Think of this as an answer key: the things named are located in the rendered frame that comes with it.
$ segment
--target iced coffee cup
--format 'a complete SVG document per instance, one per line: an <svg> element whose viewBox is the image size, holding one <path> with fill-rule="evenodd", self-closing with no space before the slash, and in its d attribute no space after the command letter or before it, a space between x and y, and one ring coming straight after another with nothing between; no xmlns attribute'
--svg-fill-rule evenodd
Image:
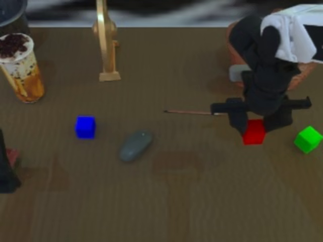
<svg viewBox="0 0 323 242"><path fill-rule="evenodd" d="M21 101L33 103L44 95L31 37L20 33L0 37L0 65Z"/></svg>

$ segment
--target blue cube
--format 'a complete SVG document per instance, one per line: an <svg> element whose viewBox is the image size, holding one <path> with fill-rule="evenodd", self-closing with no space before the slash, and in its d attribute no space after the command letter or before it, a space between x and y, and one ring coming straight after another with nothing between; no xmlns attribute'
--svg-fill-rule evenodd
<svg viewBox="0 0 323 242"><path fill-rule="evenodd" d="M94 139L95 128L95 117L78 116L76 118L75 133L79 139Z"/></svg>

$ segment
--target gold stand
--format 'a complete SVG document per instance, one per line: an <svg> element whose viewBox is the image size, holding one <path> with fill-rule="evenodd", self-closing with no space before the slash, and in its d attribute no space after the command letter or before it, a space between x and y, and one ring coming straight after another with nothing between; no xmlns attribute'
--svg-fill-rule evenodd
<svg viewBox="0 0 323 242"><path fill-rule="evenodd" d="M117 81L121 79L116 70L116 47L119 43L113 40L117 34L117 27L108 15L106 0L96 0L96 8L97 21L93 25L93 32L99 37L103 61L103 72L100 73L99 80Z"/></svg>

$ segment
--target computer mouse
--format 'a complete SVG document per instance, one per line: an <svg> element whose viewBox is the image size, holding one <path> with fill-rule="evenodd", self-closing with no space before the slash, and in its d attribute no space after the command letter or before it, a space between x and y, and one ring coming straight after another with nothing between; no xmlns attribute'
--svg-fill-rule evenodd
<svg viewBox="0 0 323 242"><path fill-rule="evenodd" d="M139 130L130 135L120 149L119 158L131 162L140 156L152 143L153 135L147 130Z"/></svg>

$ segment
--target chocolate topping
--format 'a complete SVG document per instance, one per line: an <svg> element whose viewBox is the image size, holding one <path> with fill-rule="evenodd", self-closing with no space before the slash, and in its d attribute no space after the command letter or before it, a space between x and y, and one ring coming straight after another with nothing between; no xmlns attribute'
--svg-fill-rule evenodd
<svg viewBox="0 0 323 242"><path fill-rule="evenodd" d="M27 47L24 44L28 41L22 34L9 34L4 40L0 40L0 57L10 58L17 51L25 52Z"/></svg>

